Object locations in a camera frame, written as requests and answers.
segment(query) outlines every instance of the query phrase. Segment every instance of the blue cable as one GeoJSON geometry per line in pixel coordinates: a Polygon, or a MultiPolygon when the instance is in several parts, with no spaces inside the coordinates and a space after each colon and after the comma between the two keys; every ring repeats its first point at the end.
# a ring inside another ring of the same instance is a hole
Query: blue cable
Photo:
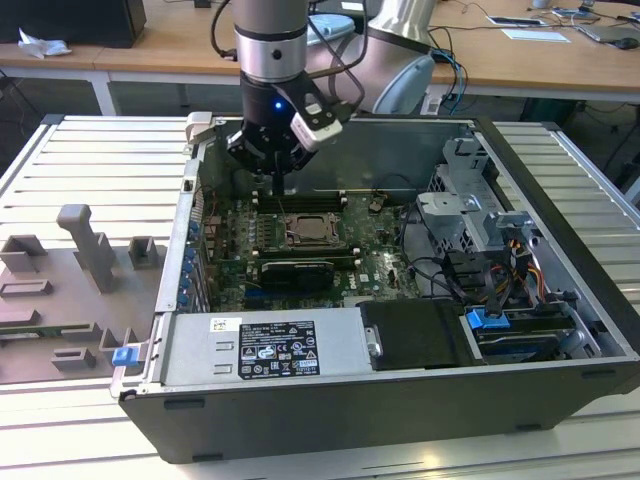
{"type": "Polygon", "coordinates": [[[438,54],[451,64],[451,67],[456,71],[456,74],[458,75],[458,93],[456,95],[456,102],[453,104],[453,107],[451,107],[451,110],[449,111],[449,115],[453,115],[456,111],[456,108],[458,108],[458,105],[460,105],[460,102],[462,101],[462,93],[465,90],[463,82],[465,80],[463,78],[462,70],[460,69],[460,64],[458,62],[456,62],[450,55],[446,54],[442,50],[439,50],[438,54]]]}

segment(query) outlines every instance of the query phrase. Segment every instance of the laptop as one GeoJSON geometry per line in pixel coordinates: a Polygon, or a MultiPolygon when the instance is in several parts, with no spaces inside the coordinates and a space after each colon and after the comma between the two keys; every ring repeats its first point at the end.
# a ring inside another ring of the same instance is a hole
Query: laptop
{"type": "Polygon", "coordinates": [[[635,38],[640,42],[640,30],[635,28],[599,25],[576,25],[576,28],[599,43],[613,43],[623,38],[635,38]]]}

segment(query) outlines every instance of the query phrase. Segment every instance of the open computer chassis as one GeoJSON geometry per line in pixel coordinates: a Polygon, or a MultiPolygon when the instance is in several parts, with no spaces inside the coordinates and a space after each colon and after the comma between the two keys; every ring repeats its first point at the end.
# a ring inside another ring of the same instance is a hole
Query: open computer chassis
{"type": "Polygon", "coordinates": [[[637,386],[638,314],[490,121],[355,120],[283,198],[226,157],[239,121],[114,376],[163,459],[547,429],[637,386]]]}

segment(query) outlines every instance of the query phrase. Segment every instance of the white tissue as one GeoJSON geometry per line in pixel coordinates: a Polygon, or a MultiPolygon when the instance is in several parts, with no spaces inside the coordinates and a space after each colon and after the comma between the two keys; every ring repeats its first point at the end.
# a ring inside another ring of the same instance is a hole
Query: white tissue
{"type": "Polygon", "coordinates": [[[31,37],[20,29],[20,38],[18,46],[29,55],[44,59],[45,55],[66,55],[71,53],[67,44],[62,40],[40,40],[31,37]]]}

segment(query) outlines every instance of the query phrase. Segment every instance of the wooden desk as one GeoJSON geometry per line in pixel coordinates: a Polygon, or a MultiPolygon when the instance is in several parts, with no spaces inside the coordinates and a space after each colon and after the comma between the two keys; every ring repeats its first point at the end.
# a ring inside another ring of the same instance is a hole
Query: wooden desk
{"type": "MultiPolygon", "coordinates": [[[[147,24],[130,49],[105,48],[95,59],[98,70],[196,73],[237,76],[237,63],[221,59],[211,47],[209,32],[216,6],[194,8],[193,2],[145,0],[147,24]]],[[[225,9],[216,32],[223,48],[235,44],[231,8],[225,9]]]]}
{"type": "MultiPolygon", "coordinates": [[[[490,14],[530,17],[535,13],[526,10],[530,0],[477,3],[490,14]]],[[[553,4],[575,8],[580,2],[555,0],[553,4]]],[[[596,5],[596,11],[612,16],[634,10],[623,4],[596,5]]],[[[215,9],[195,9],[190,1],[163,0],[145,0],[145,9],[147,25],[134,48],[72,46],[71,55],[38,60],[14,45],[0,45],[0,68],[12,76],[90,81],[103,114],[109,115],[117,113],[110,82],[239,83],[238,64],[220,59],[209,43],[215,9]]],[[[463,5],[452,0],[440,2],[431,26],[493,26],[477,6],[469,5],[466,13],[462,10],[463,5]]],[[[598,23],[612,22],[602,19],[598,23]]],[[[640,49],[617,50],[569,28],[558,31],[571,43],[511,40],[499,29],[451,30],[456,56],[469,73],[466,93],[640,102],[640,49]]],[[[231,9],[223,14],[217,36],[223,47],[234,44],[231,9]]],[[[435,37],[441,46],[448,45],[444,32],[435,32],[435,37]]],[[[451,67],[438,65],[429,96],[441,98],[452,81],[451,67]]]]}
{"type": "MultiPolygon", "coordinates": [[[[527,11],[531,2],[525,0],[477,3],[491,15],[531,17],[534,13],[527,11]]],[[[575,8],[579,2],[556,0],[553,4],[575,8]]],[[[440,3],[432,17],[432,27],[493,26],[477,6],[470,5],[462,14],[463,8],[453,1],[440,3]]],[[[597,12],[611,16],[629,15],[632,10],[630,5],[596,4],[597,12]]],[[[597,24],[613,23],[616,21],[603,18],[597,24]]],[[[640,49],[624,51],[599,44],[571,28],[555,31],[571,43],[511,40],[499,29],[450,30],[456,56],[469,72],[467,93],[574,99],[602,96],[611,100],[629,98],[625,95],[640,97],[640,49]]],[[[434,32],[434,36],[443,48],[448,48],[445,32],[434,32]]],[[[446,75],[443,70],[451,68],[438,66],[434,83],[446,75]]]]}

